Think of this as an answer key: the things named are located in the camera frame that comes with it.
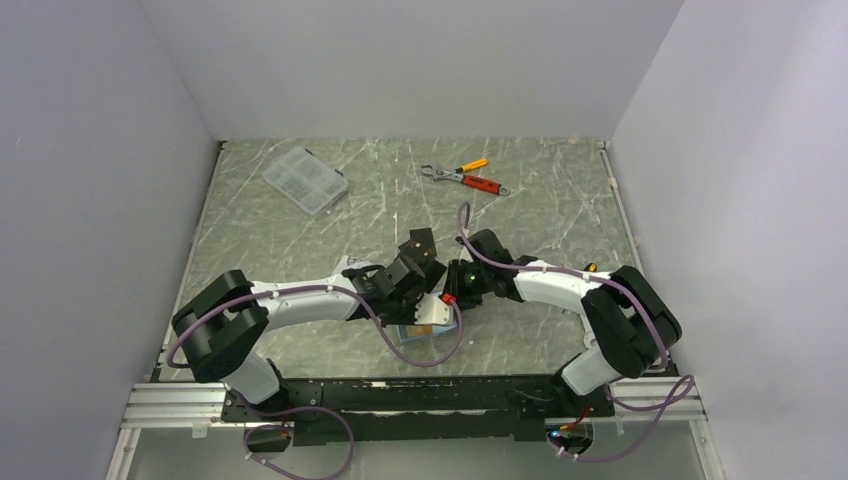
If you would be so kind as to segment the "single gold credit card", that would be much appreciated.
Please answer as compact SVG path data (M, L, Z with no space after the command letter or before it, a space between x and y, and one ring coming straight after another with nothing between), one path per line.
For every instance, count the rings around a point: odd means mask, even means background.
M421 337L432 334L430 325L411 325L407 327L407 335L409 337Z

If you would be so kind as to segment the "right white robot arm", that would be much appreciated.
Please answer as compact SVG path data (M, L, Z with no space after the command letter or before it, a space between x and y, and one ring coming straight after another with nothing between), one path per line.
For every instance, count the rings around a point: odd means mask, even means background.
M532 256L514 258L489 229L457 242L471 256L459 285L471 295L493 294L515 302L542 303L588 321L594 343L553 376L551 401L574 415L590 393L620 378L639 378L682 337L671 310L643 274L631 266L590 272L552 265Z

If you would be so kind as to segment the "silver credit cards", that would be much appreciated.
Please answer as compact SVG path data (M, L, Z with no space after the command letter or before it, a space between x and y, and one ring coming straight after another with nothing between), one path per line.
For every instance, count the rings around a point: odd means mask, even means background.
M332 275L351 278L358 275L358 271L368 267L371 262L362 258L344 255L332 270Z

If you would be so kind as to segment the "grey card holder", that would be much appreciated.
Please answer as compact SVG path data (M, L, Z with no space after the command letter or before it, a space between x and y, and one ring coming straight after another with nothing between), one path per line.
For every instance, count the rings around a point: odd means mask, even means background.
M397 325L396 332L401 343L409 343L416 340L436 337L452 330L457 326L452 325Z

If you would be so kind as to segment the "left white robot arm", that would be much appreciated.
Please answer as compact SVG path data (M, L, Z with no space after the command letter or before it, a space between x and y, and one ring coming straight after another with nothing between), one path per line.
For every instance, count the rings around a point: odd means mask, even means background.
M199 383L223 382L272 420L285 411L288 394L273 362L255 351L265 333L324 320L450 325L452 308L434 291L445 271L433 258L417 263L404 254L387 266L345 256L328 277L290 283L250 281L230 270L175 314L167 363L190 370Z

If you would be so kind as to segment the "black card wallet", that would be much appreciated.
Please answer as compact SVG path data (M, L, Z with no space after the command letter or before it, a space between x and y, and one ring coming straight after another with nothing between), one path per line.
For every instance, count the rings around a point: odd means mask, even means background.
M409 238L398 246L401 254L411 258L426 276L440 278L447 266L437 259L436 242L430 227L411 229Z

